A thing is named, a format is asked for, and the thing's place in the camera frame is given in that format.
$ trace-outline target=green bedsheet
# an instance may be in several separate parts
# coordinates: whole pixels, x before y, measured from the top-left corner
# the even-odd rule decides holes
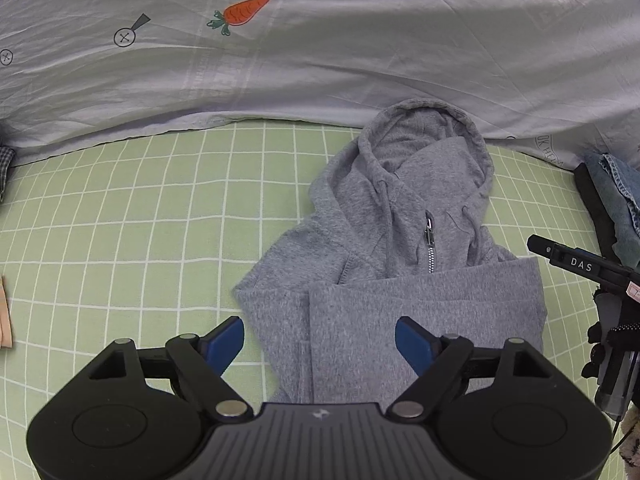
[[[311,211],[309,183],[356,135],[245,121],[17,168],[0,206],[0,270],[15,338],[0,351],[0,479],[36,478],[24,443],[29,421],[114,338],[161,346],[242,316],[231,288]],[[570,173],[490,151],[496,177],[485,223],[499,244],[527,256],[526,239],[536,233],[597,252]],[[597,320],[594,284],[542,259],[541,270],[545,354],[593,399],[596,384],[580,370],[586,330]],[[275,390],[250,332],[225,379],[254,406]],[[622,477],[614,457],[603,478]]]

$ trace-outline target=orange carrot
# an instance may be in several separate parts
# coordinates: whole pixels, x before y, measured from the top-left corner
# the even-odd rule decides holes
[[[269,0],[245,0],[228,6],[223,14],[217,10],[214,13],[216,20],[211,20],[207,25],[211,28],[222,27],[222,34],[229,36],[229,25],[237,27],[238,25],[244,25],[252,17],[254,17],[258,11],[263,8]]]

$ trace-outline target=folded hoodie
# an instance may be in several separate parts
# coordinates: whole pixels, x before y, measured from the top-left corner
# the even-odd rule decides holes
[[[390,403],[414,379],[394,343],[400,316],[435,335],[542,350],[535,258],[481,225],[494,167],[466,115],[407,100],[334,156],[309,190],[315,212],[235,288],[290,402]]]

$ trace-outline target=checkered cloth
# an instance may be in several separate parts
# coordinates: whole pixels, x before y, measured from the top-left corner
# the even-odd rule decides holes
[[[15,150],[7,146],[0,146],[0,202],[4,200],[4,188],[6,187],[6,173],[11,161],[14,160]]]

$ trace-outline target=hoodie sleeve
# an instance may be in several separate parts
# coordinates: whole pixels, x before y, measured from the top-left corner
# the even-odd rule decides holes
[[[284,233],[234,289],[292,402],[312,402],[309,286],[338,283],[348,259],[308,220]]]

